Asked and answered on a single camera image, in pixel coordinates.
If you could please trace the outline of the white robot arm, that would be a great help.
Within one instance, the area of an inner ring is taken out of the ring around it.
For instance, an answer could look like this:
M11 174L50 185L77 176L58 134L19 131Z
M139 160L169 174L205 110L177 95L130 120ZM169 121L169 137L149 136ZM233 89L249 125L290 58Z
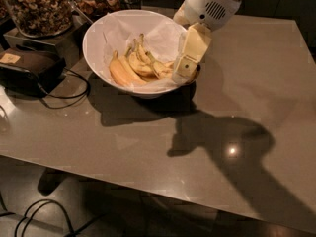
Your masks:
M210 47L211 34L238 11L242 0L184 0L173 20L187 26L179 39L172 79L177 84L191 81Z

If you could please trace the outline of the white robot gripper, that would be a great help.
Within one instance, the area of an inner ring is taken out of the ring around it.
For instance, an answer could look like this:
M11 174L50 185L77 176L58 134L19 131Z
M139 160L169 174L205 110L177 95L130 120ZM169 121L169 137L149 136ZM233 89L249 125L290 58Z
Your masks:
M175 12L175 23L190 25L179 40L172 75L176 83L188 83L195 78L198 65L210 47L211 31L225 25L240 4L241 0L185 0Z

